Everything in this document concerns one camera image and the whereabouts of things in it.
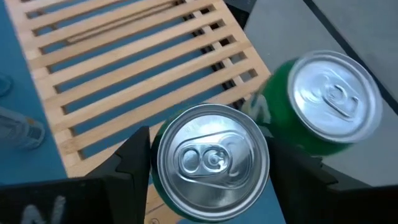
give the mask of wooden board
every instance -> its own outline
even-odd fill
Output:
[[[68,1],[5,0],[5,2],[69,177],[86,175],[105,161],[121,143],[90,157],[84,157],[82,153],[84,148],[226,82],[233,82],[234,87],[211,97],[207,102],[230,104],[247,99],[250,93],[256,91],[269,76],[267,67],[223,1],[143,0],[95,14],[67,26],[59,24],[123,1],[90,0],[50,12],[45,10]],[[190,19],[61,70],[51,72],[49,69],[71,58],[79,57],[104,45],[110,45],[181,17]],[[51,28],[51,31],[39,35],[38,30],[46,27]],[[60,85],[72,82],[182,35],[198,33],[198,30],[202,35],[192,36],[191,39],[140,58],[66,91],[57,91]],[[220,41],[223,39],[228,39],[229,44],[222,45]],[[44,48],[60,42],[67,44],[60,49],[44,53]],[[66,105],[109,86],[116,85],[189,52],[209,46],[213,50],[206,54],[176,65],[75,111],[67,113],[64,110]],[[223,68],[84,133],[73,132],[75,126],[86,120],[101,116],[114,108],[215,63],[221,63]],[[161,124],[151,127],[152,140]],[[153,185],[149,186],[146,212],[146,223],[175,223],[181,219],[164,205]]]

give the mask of pull tab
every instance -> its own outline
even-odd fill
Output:
[[[183,175],[203,177],[225,172],[231,164],[231,156],[219,144],[192,144],[181,150],[178,161]]]
[[[355,117],[359,99],[356,96],[348,96],[347,91],[342,86],[327,85],[323,99],[345,118],[352,119]]]

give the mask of green soda can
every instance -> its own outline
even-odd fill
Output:
[[[382,98],[352,58],[316,51],[285,62],[243,104],[258,125],[314,156],[327,156],[369,137],[379,126]]]
[[[151,150],[159,195],[175,213],[196,222],[243,213],[268,180],[268,147],[260,129],[224,105],[193,106],[169,119]]]

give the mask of metal can top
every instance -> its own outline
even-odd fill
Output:
[[[328,141],[358,142],[380,123],[382,98],[375,81],[343,54],[305,54],[291,69],[287,89],[301,121]]]
[[[227,106],[204,104],[184,111],[167,127],[157,166],[165,192],[181,211],[220,222],[260,196],[269,154],[251,118]]]

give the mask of gray floor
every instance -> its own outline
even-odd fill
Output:
[[[377,77],[392,88],[398,83],[398,76],[394,73],[398,33],[393,29],[398,24],[398,14],[394,14],[398,2],[383,1],[385,5],[380,1],[367,2],[369,4],[363,4],[362,0],[317,1],[325,10],[328,9],[329,16],[344,30],[344,36],[369,63],[368,66],[378,71],[374,72]],[[311,50],[328,49],[344,53],[302,0],[257,0],[245,33],[270,71]],[[383,110],[381,125],[371,138],[326,157],[323,162],[369,185],[397,184],[398,116],[386,102]]]

